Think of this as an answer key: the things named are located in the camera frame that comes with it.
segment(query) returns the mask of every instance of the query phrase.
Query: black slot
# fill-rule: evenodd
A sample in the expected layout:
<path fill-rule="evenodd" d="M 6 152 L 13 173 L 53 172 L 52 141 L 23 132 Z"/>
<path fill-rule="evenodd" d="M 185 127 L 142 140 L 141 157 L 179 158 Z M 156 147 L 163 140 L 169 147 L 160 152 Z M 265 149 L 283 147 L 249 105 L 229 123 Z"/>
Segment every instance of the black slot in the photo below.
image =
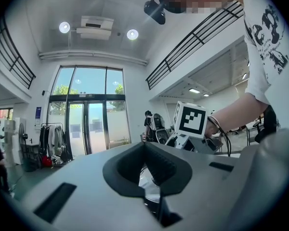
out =
<path fill-rule="evenodd" d="M 221 163 L 216 163 L 216 162 L 210 163 L 209 166 L 214 167 L 214 168 L 218 168 L 218 169 L 221 169 L 221 170 L 225 170 L 225 171 L 228 171 L 228 172 L 231 172 L 233 170 L 233 168 L 234 168 L 231 165 L 221 164 Z"/>
<path fill-rule="evenodd" d="M 99 25 L 99 24 L 92 24 L 92 23 L 86 23 L 86 26 L 95 27 L 95 28 L 101 28 L 101 25 Z"/>
<path fill-rule="evenodd" d="M 70 198 L 75 185 L 63 183 L 61 184 L 35 211 L 38 217 L 52 223 L 60 210 L 63 208 L 67 200 Z"/>

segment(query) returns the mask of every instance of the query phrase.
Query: wire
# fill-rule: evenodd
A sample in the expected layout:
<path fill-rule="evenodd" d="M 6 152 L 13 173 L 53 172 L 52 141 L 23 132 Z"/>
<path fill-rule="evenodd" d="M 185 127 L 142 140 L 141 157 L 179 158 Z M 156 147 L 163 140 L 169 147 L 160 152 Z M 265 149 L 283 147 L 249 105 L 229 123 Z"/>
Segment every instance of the wire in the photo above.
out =
<path fill-rule="evenodd" d="M 221 132 L 221 134 L 224 135 L 224 139 L 226 141 L 226 145 L 227 145 L 227 152 L 228 152 L 228 156 L 230 156 L 231 154 L 231 142 L 230 139 L 228 138 L 227 134 L 225 133 L 225 131 L 215 122 L 214 119 L 212 119 L 211 117 L 208 116 L 208 120 L 214 124 L 214 126 L 216 126 L 218 128 L 218 130 Z"/>
<path fill-rule="evenodd" d="M 16 188 L 16 185 L 17 185 L 17 183 L 18 183 L 18 181 L 24 176 L 24 174 L 25 173 L 23 173 L 18 179 L 17 179 L 17 181 L 15 182 L 15 184 L 14 185 L 12 185 L 12 187 L 13 187 L 13 189 L 12 189 L 12 191 L 14 191 L 15 190 L 15 188 Z"/>

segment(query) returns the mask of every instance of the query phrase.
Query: ceiling beam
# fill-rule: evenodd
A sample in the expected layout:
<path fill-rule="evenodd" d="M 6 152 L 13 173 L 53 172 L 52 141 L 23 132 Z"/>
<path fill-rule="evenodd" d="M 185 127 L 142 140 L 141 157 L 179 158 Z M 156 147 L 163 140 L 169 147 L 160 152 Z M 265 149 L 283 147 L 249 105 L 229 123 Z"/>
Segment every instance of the ceiling beam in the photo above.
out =
<path fill-rule="evenodd" d="M 212 92 L 204 87 L 203 85 L 199 84 L 198 82 L 194 81 L 193 79 L 191 79 L 190 77 L 185 77 L 184 80 L 183 80 L 185 83 L 187 84 L 190 84 L 190 85 L 193 85 L 193 86 L 198 86 L 198 87 L 201 87 L 204 91 L 206 91 L 208 94 L 212 94 Z"/>
<path fill-rule="evenodd" d="M 230 82 L 231 85 L 234 84 L 234 77 L 235 77 L 235 61 L 236 61 L 236 47 L 232 47 L 230 49 L 230 61 L 231 61 L 231 68 L 230 68 Z"/>

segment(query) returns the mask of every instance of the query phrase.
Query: window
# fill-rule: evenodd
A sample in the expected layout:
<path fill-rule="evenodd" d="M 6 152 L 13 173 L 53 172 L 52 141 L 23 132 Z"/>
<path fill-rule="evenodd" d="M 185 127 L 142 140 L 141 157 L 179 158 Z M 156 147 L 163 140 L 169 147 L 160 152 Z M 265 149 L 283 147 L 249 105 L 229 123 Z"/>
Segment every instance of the window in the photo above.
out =
<path fill-rule="evenodd" d="M 74 68 L 61 68 L 52 95 L 67 95 Z"/>
<path fill-rule="evenodd" d="M 106 107 L 110 143 L 130 141 L 125 102 L 107 102 Z"/>
<path fill-rule="evenodd" d="M 105 94 L 106 69 L 78 67 L 70 94 Z"/>
<path fill-rule="evenodd" d="M 65 127 L 66 103 L 50 103 L 48 123 L 62 123 Z"/>
<path fill-rule="evenodd" d="M 106 94 L 124 94 L 122 71 L 107 69 Z"/>

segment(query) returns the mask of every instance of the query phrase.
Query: black chair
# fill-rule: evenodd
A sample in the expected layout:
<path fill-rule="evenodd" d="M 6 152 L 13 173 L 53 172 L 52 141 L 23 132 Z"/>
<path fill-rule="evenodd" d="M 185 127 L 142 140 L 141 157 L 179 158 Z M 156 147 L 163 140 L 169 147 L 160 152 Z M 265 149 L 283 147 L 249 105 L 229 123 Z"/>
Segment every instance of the black chair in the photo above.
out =
<path fill-rule="evenodd" d="M 270 105 L 264 111 L 263 118 L 264 129 L 260 130 L 260 128 L 257 127 L 258 134 L 255 137 L 257 143 L 260 143 L 266 136 L 275 133 L 277 128 L 276 114 Z"/>

